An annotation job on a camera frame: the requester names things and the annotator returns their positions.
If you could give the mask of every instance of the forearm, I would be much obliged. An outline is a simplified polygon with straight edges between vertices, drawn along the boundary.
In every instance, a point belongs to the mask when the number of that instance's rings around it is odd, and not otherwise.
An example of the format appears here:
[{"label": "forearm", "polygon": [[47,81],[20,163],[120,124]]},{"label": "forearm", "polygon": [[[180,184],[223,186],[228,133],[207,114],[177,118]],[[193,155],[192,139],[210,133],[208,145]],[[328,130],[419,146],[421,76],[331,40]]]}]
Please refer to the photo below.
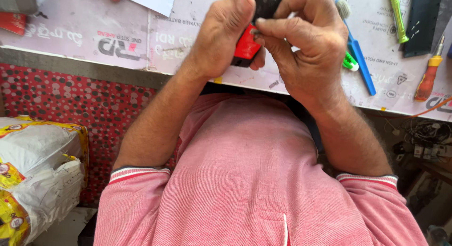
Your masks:
[{"label": "forearm", "polygon": [[328,160],[334,168],[353,174],[392,174],[386,154],[370,126],[338,94],[334,106],[308,108],[316,120]]},{"label": "forearm", "polygon": [[182,65],[128,129],[114,165],[162,166],[177,143],[185,118],[206,81]]}]

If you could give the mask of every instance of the striped sleeve cuff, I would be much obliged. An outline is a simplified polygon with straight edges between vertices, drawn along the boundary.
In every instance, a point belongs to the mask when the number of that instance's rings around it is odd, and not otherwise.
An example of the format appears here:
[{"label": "striped sleeve cuff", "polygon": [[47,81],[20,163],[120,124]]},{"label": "striped sleeve cuff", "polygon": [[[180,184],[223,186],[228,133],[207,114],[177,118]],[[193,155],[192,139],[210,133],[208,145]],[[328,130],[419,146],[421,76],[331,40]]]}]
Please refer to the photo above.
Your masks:
[{"label": "striped sleeve cuff", "polygon": [[155,169],[153,167],[123,166],[112,171],[109,184],[150,173],[166,173],[170,175],[170,170],[168,168]]},{"label": "striped sleeve cuff", "polygon": [[349,180],[373,182],[373,183],[378,183],[378,184],[388,186],[395,190],[397,190],[397,180],[398,179],[399,178],[397,177],[397,175],[394,175],[394,174],[373,177],[373,176],[342,173],[342,174],[338,174],[338,176],[336,176],[336,180],[338,180],[340,183],[342,183],[344,181],[349,181]]}]

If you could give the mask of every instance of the red and black device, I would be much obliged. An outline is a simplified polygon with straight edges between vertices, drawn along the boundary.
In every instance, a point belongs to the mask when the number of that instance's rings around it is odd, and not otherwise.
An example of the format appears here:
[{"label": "red and black device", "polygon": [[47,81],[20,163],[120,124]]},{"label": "red and black device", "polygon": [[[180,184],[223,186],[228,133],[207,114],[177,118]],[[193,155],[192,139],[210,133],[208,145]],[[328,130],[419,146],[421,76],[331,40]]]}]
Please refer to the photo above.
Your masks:
[{"label": "red and black device", "polygon": [[255,0],[256,12],[251,23],[248,24],[245,31],[240,36],[237,45],[235,46],[234,58],[231,65],[238,67],[249,67],[259,51],[261,45],[254,41],[254,35],[251,33],[256,29],[254,23],[257,18],[273,18],[273,14],[278,8],[282,0]]}]

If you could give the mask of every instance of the pink polo shirt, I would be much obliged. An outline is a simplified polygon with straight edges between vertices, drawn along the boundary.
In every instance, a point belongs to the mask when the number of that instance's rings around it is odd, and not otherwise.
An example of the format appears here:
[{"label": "pink polo shirt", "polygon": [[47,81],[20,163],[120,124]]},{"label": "pink polo shirt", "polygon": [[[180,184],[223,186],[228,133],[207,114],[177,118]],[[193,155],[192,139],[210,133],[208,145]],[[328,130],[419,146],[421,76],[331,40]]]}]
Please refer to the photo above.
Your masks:
[{"label": "pink polo shirt", "polygon": [[94,245],[427,245],[396,176],[331,178],[277,100],[203,95],[180,137],[172,174],[112,173]]}]

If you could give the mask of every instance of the orange screwdriver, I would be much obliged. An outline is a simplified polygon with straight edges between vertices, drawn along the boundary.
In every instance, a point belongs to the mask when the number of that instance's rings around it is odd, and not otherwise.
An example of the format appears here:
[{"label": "orange screwdriver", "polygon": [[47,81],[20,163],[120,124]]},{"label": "orange screwdriver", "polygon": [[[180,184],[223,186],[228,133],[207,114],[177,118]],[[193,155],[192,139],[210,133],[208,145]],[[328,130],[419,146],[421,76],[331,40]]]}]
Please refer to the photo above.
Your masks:
[{"label": "orange screwdriver", "polygon": [[443,58],[441,58],[443,48],[444,35],[441,37],[441,40],[439,41],[439,44],[436,47],[435,52],[433,53],[433,57],[428,60],[427,71],[425,72],[418,88],[416,89],[415,101],[424,102],[430,97],[430,94],[432,94],[433,82],[435,81],[436,77],[436,70],[443,61]]}]

